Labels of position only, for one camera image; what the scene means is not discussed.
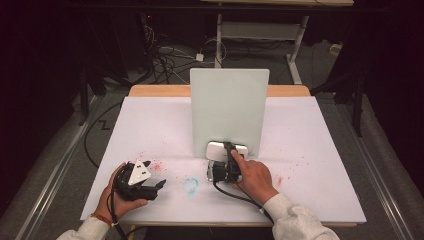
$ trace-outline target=human hand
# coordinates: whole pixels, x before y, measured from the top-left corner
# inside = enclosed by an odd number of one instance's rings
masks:
[[[255,160],[246,161],[236,150],[231,150],[231,155],[237,161],[242,175],[241,182],[233,184],[234,188],[241,188],[262,205],[278,194],[272,186],[271,173],[265,164]]]
[[[109,184],[106,186],[106,188],[103,190],[102,195],[99,199],[99,204],[97,205],[96,211],[94,214],[101,215],[105,218],[107,218],[110,222],[113,222],[112,215],[109,212],[109,209],[111,209],[111,203],[110,203],[110,194],[112,190],[113,181],[115,179],[116,174],[125,166],[125,163],[122,163],[121,166],[119,166],[113,173],[112,176],[109,179]],[[123,200],[119,194],[116,192],[114,193],[114,209],[115,209],[115,215],[117,216],[118,220],[122,218],[127,212],[134,210],[139,207],[146,206],[148,201],[146,199],[137,199],[134,201],[125,201]]]

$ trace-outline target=red paint splatter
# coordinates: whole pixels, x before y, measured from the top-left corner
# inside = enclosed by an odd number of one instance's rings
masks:
[[[151,165],[151,169],[155,170],[156,172],[161,172],[162,171],[162,162],[155,162]]]
[[[278,177],[277,185],[281,186],[281,184],[283,184],[283,177]]]

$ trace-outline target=white board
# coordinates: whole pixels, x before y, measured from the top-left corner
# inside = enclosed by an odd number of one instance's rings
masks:
[[[209,142],[244,145],[258,157],[268,69],[190,70],[194,156],[206,156]]]
[[[155,201],[122,222],[269,225],[253,205],[214,189],[206,180],[207,160],[194,158],[192,147],[190,98],[127,97],[81,219],[94,212],[110,174],[139,158],[152,161],[152,176],[167,182]],[[274,186],[323,223],[366,221],[314,97],[268,98],[260,151]]]

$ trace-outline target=white sleeve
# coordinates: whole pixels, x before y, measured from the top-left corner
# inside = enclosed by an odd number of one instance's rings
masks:
[[[322,226],[308,208],[292,204],[281,193],[269,199],[264,208],[274,221],[275,240],[339,239],[331,229]]]
[[[66,231],[58,240],[101,240],[105,238],[109,229],[107,223],[95,217],[88,217],[78,231]]]

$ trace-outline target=wooden table edge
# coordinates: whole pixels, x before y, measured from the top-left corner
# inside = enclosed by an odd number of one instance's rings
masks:
[[[190,97],[190,85],[134,85],[129,97]],[[267,97],[309,97],[303,85],[269,85]]]

